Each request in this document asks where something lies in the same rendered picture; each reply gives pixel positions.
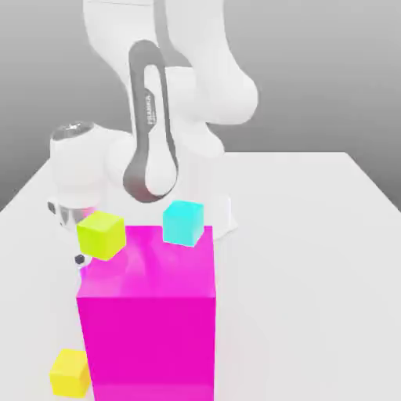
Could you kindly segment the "large magenta box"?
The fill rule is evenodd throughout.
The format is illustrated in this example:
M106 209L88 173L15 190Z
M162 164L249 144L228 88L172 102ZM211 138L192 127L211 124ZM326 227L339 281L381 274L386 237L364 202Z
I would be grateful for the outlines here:
M214 401L214 244L163 241L129 226L111 260L81 271L77 294L95 401Z

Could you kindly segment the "small cyan cube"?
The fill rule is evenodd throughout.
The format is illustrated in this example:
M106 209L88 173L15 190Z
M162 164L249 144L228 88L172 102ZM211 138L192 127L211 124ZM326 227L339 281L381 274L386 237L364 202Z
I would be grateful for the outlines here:
M204 205L186 200L174 200L164 210L163 241L194 247L204 232Z

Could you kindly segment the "small lime cube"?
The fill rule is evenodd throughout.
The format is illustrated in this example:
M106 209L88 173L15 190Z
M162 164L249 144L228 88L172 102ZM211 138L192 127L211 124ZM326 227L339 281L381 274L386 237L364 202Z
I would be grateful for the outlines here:
M126 245L124 219L103 211L94 211L77 226L80 250L102 261L113 258Z

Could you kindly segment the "small yellow cube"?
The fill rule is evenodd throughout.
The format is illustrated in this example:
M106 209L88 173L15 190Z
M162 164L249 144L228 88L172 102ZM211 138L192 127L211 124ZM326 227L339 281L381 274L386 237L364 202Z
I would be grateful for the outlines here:
M52 365L49 379L55 396L85 397L91 383L85 351L62 349Z

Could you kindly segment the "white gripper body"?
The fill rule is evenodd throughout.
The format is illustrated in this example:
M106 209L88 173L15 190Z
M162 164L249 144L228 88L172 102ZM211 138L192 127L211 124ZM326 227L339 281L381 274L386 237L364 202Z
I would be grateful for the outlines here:
M90 262L85 262L82 264L76 264L75 262L71 265L71 275L72 279L76 284L80 284L82 281L82 278L85 277L87 271L88 271L88 266L90 265Z

